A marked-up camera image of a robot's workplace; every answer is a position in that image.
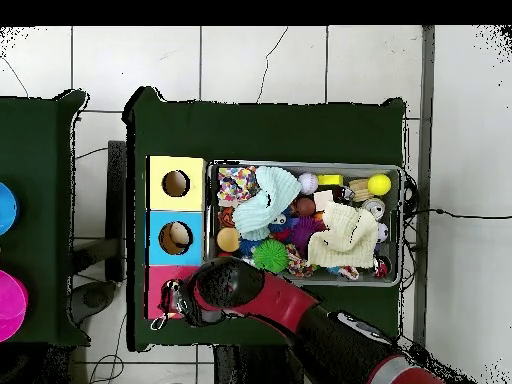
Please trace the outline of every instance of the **gray bin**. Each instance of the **gray bin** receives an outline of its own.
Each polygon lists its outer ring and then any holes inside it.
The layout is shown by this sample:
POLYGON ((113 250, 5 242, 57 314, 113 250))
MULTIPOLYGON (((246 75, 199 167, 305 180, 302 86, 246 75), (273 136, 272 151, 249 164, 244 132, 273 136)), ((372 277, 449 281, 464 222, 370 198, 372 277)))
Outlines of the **gray bin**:
POLYGON ((404 174, 401 168, 393 165, 364 165, 345 163, 305 163, 305 162, 268 162, 251 160, 215 160, 207 166, 207 176, 210 180, 209 198, 206 215, 206 256, 211 259, 217 256, 215 236, 220 229, 217 214, 220 208, 217 203, 219 181, 218 168, 237 166, 278 166, 286 169, 296 177, 304 172, 314 174, 341 174, 343 184, 358 178, 369 178, 374 174, 386 174, 391 179, 391 190, 384 196, 379 196, 386 205, 386 211, 380 222, 389 229, 388 239, 381 245, 379 255, 387 256, 391 261, 391 271, 386 278, 375 278, 371 270, 360 272, 359 280, 350 281, 345 277, 336 276, 325 269, 318 269, 309 278, 296 277, 287 271, 280 273, 298 286, 329 285, 329 286, 366 286, 391 287, 399 283, 402 278, 403 258, 403 200, 404 200, 404 174))

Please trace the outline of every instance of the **cream knit toy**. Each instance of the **cream knit toy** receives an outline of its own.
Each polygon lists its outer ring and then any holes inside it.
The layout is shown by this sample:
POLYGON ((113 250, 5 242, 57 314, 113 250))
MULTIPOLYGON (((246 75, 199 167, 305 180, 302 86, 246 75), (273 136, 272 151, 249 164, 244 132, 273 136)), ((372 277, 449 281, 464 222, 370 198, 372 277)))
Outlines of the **cream knit toy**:
POLYGON ((261 190, 233 212, 236 229, 242 238, 252 241, 268 237, 268 224, 292 203, 302 188, 297 178, 277 167, 260 166, 256 181, 261 190))
POLYGON ((313 234, 309 240, 310 264, 373 267, 378 229, 370 212, 328 202, 323 221, 328 230, 313 234))

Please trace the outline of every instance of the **green table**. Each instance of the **green table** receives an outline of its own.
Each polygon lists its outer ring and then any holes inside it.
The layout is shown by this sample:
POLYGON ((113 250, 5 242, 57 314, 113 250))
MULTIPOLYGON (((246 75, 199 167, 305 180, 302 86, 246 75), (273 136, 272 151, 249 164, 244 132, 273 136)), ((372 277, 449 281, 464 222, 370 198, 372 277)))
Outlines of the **green table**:
POLYGON ((10 342, 85 345, 68 318, 72 273, 70 129, 86 94, 54 100, 0 98, 0 181, 19 203, 13 228, 0 237, 0 269, 26 286, 29 306, 10 342))
MULTIPOLYGON (((150 343, 285 343, 273 329, 251 319, 232 319, 205 328, 171 320, 160 331, 150 330, 150 321, 143 318, 146 156, 401 166, 404 112, 400 99, 382 105, 230 105, 163 102, 153 88, 139 88, 123 113, 128 127, 127 198, 135 199, 134 205, 127 205, 128 257, 134 258, 128 263, 129 348, 141 350, 150 343), (135 216, 129 209, 133 207, 135 216)), ((345 309, 390 336, 398 335, 398 285, 308 289, 325 301, 328 310, 345 309)))

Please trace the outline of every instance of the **pink bowl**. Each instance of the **pink bowl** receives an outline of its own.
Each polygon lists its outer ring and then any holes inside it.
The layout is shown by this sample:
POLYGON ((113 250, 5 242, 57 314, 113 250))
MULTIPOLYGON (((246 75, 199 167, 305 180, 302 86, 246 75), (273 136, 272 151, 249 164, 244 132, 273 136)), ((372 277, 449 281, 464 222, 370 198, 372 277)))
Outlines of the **pink bowl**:
POLYGON ((21 327, 28 304, 28 293, 18 279, 0 270, 0 342, 21 327))

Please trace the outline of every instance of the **white ball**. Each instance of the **white ball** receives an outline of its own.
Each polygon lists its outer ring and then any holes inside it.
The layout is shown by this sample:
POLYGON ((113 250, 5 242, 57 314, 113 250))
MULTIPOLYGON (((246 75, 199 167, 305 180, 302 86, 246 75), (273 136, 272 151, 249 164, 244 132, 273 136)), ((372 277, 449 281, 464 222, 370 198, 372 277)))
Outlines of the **white ball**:
POLYGON ((311 172, 306 172, 299 177, 299 183, 302 184, 300 190, 302 194, 313 194, 318 188, 318 178, 311 172))
POLYGON ((377 243, 382 243, 388 238, 389 231, 386 224, 379 222, 378 233, 377 233, 377 243))

